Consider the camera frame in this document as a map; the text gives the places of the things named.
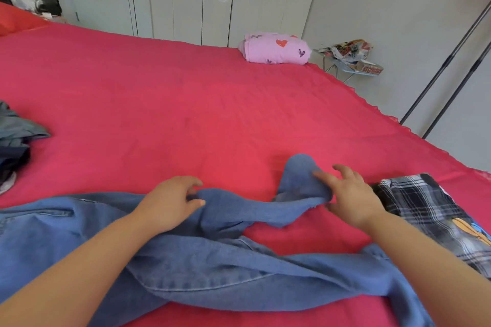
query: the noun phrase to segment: hand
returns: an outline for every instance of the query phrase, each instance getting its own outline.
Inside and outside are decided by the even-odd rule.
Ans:
[[[365,231],[373,217],[387,213],[382,202],[358,172],[340,164],[333,168],[341,172],[342,180],[327,172],[314,172],[336,196],[336,203],[328,204],[329,210],[347,224]]]
[[[172,230],[205,205],[201,199],[186,201],[187,194],[196,194],[194,186],[203,186],[203,182],[192,176],[177,176],[161,182],[131,214],[144,220],[155,235]]]

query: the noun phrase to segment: red pillow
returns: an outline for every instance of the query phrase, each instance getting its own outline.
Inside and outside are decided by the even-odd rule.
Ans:
[[[49,22],[25,10],[0,2],[0,36],[47,26]]]

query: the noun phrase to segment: cartoon print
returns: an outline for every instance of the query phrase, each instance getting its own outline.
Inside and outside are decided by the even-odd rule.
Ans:
[[[479,239],[481,242],[491,246],[491,237],[489,234],[482,229],[481,226],[475,222],[469,224],[463,219],[454,218],[452,222],[462,231],[472,235],[473,237]]]

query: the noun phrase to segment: white wall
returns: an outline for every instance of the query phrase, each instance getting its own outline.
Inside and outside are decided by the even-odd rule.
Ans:
[[[385,70],[348,84],[398,118],[457,45],[490,0],[313,0],[304,29],[312,48],[362,38],[370,60]],[[405,125],[422,135],[491,40],[491,13]],[[428,141],[463,163],[491,170],[491,54],[445,113]]]

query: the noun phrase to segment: clothes rack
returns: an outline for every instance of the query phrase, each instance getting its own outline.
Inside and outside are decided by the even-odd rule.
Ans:
[[[452,60],[454,59],[454,57],[457,55],[458,51],[462,48],[462,46],[468,40],[468,38],[470,37],[470,35],[472,35],[472,33],[475,31],[476,27],[481,23],[481,21],[484,19],[484,17],[486,16],[486,14],[488,14],[488,12],[490,10],[491,10],[491,1],[486,6],[486,8],[484,8],[484,10],[482,11],[482,13],[477,18],[477,20],[474,21],[474,23],[472,24],[472,26],[470,26],[470,29],[465,33],[464,37],[460,40],[460,42],[455,47],[455,49],[452,51],[452,53],[450,54],[450,56],[448,56],[447,59],[445,59],[445,62],[441,65],[440,69],[437,71],[437,73],[435,74],[435,76],[433,76],[433,78],[430,80],[430,82],[425,87],[425,89],[423,89],[423,91],[418,96],[418,98],[416,99],[416,101],[414,101],[413,105],[409,108],[408,112],[403,116],[403,118],[401,119],[401,121],[399,122],[399,124],[401,124],[401,125],[404,124],[404,122],[406,121],[406,119],[408,119],[408,117],[414,111],[414,109],[416,108],[416,106],[418,106],[418,104],[421,102],[421,100],[426,95],[426,93],[429,91],[429,89],[433,86],[433,84],[437,81],[437,79],[440,77],[440,75],[443,73],[443,71],[448,67],[448,65],[450,65],[450,63],[452,62]],[[465,76],[464,80],[462,80],[462,82],[460,83],[460,85],[458,86],[457,90],[454,92],[454,94],[450,98],[450,100],[445,104],[445,107],[438,114],[438,116],[433,121],[433,123],[430,126],[430,128],[428,128],[428,130],[425,132],[425,134],[423,135],[423,139],[425,139],[428,136],[428,134],[431,132],[431,130],[436,125],[436,123],[438,122],[438,120],[440,120],[441,116],[443,115],[443,113],[445,113],[445,111],[448,108],[448,106],[450,106],[450,104],[455,99],[455,97],[458,95],[458,93],[461,91],[461,89],[463,88],[463,86],[465,85],[465,83],[467,83],[467,80],[472,76],[472,74],[474,73],[474,71],[481,64],[482,59],[484,59],[484,57],[487,55],[488,51],[489,51],[489,49],[486,48],[485,51],[483,52],[483,54],[481,55],[481,57],[479,57],[479,59],[474,63],[474,65],[472,66],[472,68],[470,69],[470,71],[468,72],[468,74]]]
[[[450,104],[453,102],[453,100],[455,100],[455,97],[457,97],[457,95],[462,90],[462,88],[465,85],[465,83],[467,83],[467,81],[472,76],[472,74],[474,74],[474,72],[477,70],[477,68],[479,67],[479,65],[483,61],[484,57],[486,57],[486,55],[489,53],[490,50],[491,50],[491,42],[489,42],[489,44],[486,47],[486,49],[484,49],[484,51],[481,53],[481,55],[479,56],[479,58],[477,59],[477,61],[475,61],[475,63],[472,65],[472,67],[470,68],[469,72],[463,78],[463,80],[461,81],[461,83],[459,84],[459,86],[457,87],[457,89],[455,90],[455,92],[452,94],[452,96],[447,101],[447,103],[445,104],[445,106],[438,113],[437,117],[433,120],[433,123],[431,123],[430,127],[428,128],[428,130],[423,135],[423,137],[422,137],[423,139],[426,139],[426,137],[428,137],[428,135],[430,134],[430,132],[432,131],[432,129],[438,123],[438,120],[440,120],[440,118],[445,113],[445,111],[448,109],[448,107],[450,106]]]

